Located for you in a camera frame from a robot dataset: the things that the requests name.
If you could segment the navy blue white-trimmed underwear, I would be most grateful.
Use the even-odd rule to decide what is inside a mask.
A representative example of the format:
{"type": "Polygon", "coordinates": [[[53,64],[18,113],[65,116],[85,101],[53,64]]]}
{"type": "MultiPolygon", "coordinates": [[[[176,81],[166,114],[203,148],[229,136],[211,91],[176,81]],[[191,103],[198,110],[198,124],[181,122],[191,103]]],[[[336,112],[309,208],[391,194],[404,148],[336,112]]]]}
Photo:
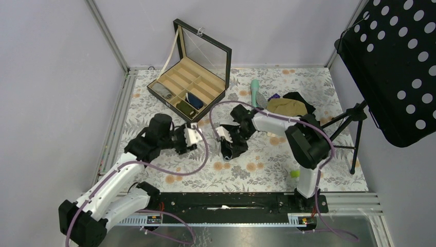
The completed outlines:
{"type": "Polygon", "coordinates": [[[186,93],[185,101],[196,110],[200,110],[204,106],[204,103],[190,92],[186,93]]]}

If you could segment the black white-trimmed boxer briefs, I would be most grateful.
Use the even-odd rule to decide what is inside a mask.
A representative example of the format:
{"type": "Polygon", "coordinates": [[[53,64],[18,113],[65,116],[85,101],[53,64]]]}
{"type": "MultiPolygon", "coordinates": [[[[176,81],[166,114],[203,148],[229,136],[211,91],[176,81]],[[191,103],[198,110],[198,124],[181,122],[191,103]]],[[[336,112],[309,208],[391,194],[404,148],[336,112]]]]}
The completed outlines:
{"type": "Polygon", "coordinates": [[[225,161],[239,157],[248,150],[247,139],[234,139],[231,142],[221,137],[221,155],[225,161]]]}

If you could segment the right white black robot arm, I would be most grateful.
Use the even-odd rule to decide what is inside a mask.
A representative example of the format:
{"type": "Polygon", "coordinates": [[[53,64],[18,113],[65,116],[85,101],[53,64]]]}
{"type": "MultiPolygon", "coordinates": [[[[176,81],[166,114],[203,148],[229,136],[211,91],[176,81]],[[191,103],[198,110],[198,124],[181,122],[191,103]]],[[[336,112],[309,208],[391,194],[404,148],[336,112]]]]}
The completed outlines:
{"type": "Polygon", "coordinates": [[[318,191],[319,170],[334,153],[330,138],[322,130],[314,116],[306,114],[288,117],[268,110],[249,110],[237,105],[230,113],[232,122],[220,124],[215,129],[221,143],[221,154],[228,161],[239,157],[248,149],[247,141],[256,132],[268,132],[285,137],[294,159],[300,165],[296,188],[296,208],[307,212],[315,206],[314,195],[318,191]]]}

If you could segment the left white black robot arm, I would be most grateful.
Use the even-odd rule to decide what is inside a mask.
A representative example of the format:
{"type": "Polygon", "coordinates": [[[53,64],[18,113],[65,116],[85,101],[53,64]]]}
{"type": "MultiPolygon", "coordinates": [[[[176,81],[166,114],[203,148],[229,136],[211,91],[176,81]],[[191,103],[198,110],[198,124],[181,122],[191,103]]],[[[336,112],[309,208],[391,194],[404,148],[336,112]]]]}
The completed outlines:
{"type": "Polygon", "coordinates": [[[60,231],[66,237],[65,246],[71,242],[78,246],[98,246],[111,228],[140,210],[160,215],[165,207],[160,190],[147,182],[136,182],[125,196],[115,197],[130,179],[146,168],[170,173],[151,164],[161,150],[173,149],[177,154],[184,154],[195,150],[203,139],[196,123],[176,127],[171,116],[155,114],[148,126],[128,142],[119,160],[103,178],[74,202],[65,200],[59,206],[60,231]]]}

